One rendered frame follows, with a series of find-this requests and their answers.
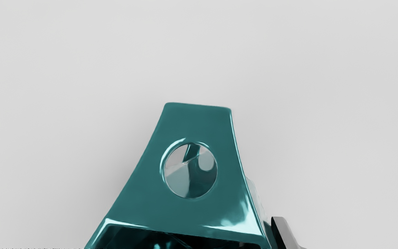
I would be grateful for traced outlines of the teal faceted mug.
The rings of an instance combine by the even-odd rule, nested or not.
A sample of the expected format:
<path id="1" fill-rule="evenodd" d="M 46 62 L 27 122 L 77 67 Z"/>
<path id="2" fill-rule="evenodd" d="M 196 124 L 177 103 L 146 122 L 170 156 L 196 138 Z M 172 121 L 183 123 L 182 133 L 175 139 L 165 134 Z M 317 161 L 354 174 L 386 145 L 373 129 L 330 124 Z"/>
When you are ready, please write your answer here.
<path id="1" fill-rule="evenodd" d="M 217 164 L 211 189 L 193 199 L 174 194 L 164 177 L 170 154 L 190 143 L 208 148 Z M 243 172 L 231 110 L 169 102 L 140 161 L 86 248 L 105 248 L 114 229 L 134 228 L 278 249 L 258 208 Z"/>

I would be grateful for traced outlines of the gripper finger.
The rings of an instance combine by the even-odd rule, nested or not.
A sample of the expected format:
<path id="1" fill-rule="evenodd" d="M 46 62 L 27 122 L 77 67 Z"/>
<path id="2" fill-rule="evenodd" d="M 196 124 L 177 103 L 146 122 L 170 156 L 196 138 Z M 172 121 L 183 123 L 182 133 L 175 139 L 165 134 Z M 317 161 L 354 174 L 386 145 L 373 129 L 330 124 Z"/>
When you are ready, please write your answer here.
<path id="1" fill-rule="evenodd" d="M 278 249 L 307 249 L 298 244 L 284 217 L 272 216 L 271 229 Z"/>

